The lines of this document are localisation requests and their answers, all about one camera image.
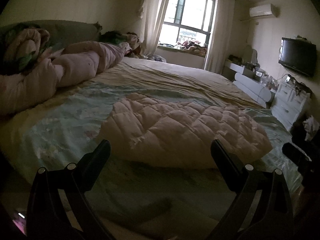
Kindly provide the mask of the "pink quilted coat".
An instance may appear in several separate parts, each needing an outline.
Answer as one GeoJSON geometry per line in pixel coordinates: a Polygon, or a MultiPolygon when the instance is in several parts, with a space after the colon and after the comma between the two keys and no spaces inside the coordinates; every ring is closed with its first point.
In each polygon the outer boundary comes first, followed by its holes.
{"type": "Polygon", "coordinates": [[[263,127],[236,106],[168,102],[132,93],[116,102],[97,141],[108,140],[118,158],[154,167],[215,168],[210,146],[251,163],[272,150],[263,127]]]}

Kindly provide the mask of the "clothes pile beside bed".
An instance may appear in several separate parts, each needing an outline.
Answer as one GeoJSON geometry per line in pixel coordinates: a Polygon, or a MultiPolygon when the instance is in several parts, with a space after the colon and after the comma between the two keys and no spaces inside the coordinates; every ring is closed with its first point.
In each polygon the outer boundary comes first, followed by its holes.
{"type": "Polygon", "coordinates": [[[145,57],[141,54],[141,42],[140,38],[136,33],[127,32],[120,33],[119,31],[108,31],[99,36],[99,42],[110,43],[117,46],[124,45],[127,43],[125,57],[132,57],[137,59],[144,59],[145,57]]]}

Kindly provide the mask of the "white drawer cabinet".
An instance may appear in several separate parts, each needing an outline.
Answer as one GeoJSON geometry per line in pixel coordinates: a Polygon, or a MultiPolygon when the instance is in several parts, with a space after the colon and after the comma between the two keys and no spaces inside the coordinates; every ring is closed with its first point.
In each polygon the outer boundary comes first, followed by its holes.
{"type": "Polygon", "coordinates": [[[281,81],[272,101],[271,112],[290,131],[294,122],[309,109],[310,101],[309,93],[281,81]]]}

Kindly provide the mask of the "floral bed sheet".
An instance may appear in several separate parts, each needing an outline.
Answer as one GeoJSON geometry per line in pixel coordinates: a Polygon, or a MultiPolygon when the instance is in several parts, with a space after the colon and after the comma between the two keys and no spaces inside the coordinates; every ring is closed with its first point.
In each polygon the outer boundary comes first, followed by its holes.
{"type": "Polygon", "coordinates": [[[1,124],[6,206],[25,211],[39,167],[64,168],[103,139],[112,153],[86,196],[113,233],[206,237],[235,197],[211,157],[215,139],[259,170],[281,169],[291,194],[302,182],[281,151],[286,128],[231,81],[126,58],[1,124]]]}

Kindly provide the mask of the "white dressing table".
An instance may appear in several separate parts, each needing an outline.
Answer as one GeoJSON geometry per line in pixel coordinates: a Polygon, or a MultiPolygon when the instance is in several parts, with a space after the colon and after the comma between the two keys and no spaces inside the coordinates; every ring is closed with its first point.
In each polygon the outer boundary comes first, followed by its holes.
{"type": "Polygon", "coordinates": [[[249,97],[266,109],[270,109],[275,93],[253,79],[254,72],[228,60],[225,61],[222,76],[230,80],[249,97]]]}

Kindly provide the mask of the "round vanity mirror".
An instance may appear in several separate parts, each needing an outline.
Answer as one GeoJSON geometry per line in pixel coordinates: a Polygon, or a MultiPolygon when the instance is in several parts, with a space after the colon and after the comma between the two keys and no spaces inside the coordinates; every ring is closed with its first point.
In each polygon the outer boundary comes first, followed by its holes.
{"type": "Polygon", "coordinates": [[[250,45],[247,45],[244,48],[244,53],[242,57],[242,62],[243,64],[250,63],[253,65],[256,65],[258,60],[257,60],[257,51],[253,49],[250,45]]]}

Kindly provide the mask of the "right cream curtain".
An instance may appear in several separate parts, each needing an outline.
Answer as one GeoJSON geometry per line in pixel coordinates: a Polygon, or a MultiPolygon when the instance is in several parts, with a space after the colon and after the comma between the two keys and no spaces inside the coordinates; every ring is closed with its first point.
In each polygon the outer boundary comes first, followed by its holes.
{"type": "Polygon", "coordinates": [[[221,74],[229,46],[234,17],[235,0],[216,0],[212,33],[210,35],[204,69],[221,74]]]}

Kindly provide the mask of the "cream curtain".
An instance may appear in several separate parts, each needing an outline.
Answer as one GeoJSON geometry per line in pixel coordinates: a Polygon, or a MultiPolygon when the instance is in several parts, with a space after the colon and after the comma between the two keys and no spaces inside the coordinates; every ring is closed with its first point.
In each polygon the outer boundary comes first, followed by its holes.
{"type": "Polygon", "coordinates": [[[142,19],[141,54],[144,56],[154,54],[157,49],[168,4],[169,0],[143,0],[139,13],[142,19]]]}
{"type": "Polygon", "coordinates": [[[234,17],[235,0],[216,0],[212,33],[210,35],[204,69],[221,74],[229,46],[234,17]]]}

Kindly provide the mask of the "pink rolled duvet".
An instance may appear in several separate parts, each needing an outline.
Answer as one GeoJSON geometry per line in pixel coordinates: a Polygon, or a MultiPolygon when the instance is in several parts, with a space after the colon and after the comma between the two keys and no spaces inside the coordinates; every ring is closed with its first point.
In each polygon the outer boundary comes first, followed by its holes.
{"type": "Polygon", "coordinates": [[[70,44],[42,60],[26,76],[1,76],[1,115],[9,115],[42,103],[59,87],[77,85],[118,64],[130,49],[127,42],[118,45],[85,41],[70,44]]]}

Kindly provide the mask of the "floral folded blanket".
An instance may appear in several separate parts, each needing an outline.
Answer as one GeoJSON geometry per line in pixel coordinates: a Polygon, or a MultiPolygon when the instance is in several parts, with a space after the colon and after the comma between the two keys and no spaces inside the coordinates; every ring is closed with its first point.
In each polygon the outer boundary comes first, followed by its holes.
{"type": "Polygon", "coordinates": [[[37,24],[17,24],[1,44],[1,75],[28,75],[45,58],[63,48],[47,29],[37,24]]]}

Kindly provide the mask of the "green padded headboard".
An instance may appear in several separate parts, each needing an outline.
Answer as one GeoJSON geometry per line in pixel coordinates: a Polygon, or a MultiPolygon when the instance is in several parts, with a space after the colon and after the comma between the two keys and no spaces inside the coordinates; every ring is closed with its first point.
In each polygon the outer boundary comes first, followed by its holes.
{"type": "Polygon", "coordinates": [[[6,51],[11,40],[27,27],[39,27],[50,33],[51,44],[66,47],[72,43],[97,41],[103,26],[100,23],[84,23],[67,20],[35,20],[13,23],[1,27],[1,51],[6,51]]]}

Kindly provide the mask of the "left cream curtain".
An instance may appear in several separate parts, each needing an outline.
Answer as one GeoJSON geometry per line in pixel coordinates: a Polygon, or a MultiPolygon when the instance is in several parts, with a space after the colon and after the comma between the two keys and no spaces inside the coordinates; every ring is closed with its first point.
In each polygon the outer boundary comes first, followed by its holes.
{"type": "Polygon", "coordinates": [[[154,54],[157,49],[168,4],[169,0],[143,0],[139,13],[142,19],[141,54],[144,56],[154,54]]]}

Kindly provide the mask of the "black wall television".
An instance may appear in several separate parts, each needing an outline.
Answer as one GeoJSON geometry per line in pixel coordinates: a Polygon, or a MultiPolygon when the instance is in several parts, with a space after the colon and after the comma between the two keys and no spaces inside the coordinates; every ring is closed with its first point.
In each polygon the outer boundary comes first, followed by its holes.
{"type": "Polygon", "coordinates": [[[313,77],[317,68],[317,47],[307,41],[283,37],[278,63],[306,77],[313,77]]]}

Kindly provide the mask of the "white wall air conditioner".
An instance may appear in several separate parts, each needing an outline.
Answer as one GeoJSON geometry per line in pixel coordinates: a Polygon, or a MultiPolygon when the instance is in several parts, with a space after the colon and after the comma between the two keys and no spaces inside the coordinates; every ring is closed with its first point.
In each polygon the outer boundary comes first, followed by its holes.
{"type": "Polygon", "coordinates": [[[278,17],[278,8],[273,4],[259,5],[249,9],[249,15],[255,17],[278,17]]]}

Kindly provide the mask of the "window with dark frame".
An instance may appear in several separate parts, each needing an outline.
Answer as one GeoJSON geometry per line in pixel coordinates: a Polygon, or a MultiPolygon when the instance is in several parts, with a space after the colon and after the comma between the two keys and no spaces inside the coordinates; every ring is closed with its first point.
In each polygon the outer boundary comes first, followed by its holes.
{"type": "Polygon", "coordinates": [[[208,44],[215,0],[169,0],[158,44],[174,47],[191,41],[208,44]]]}

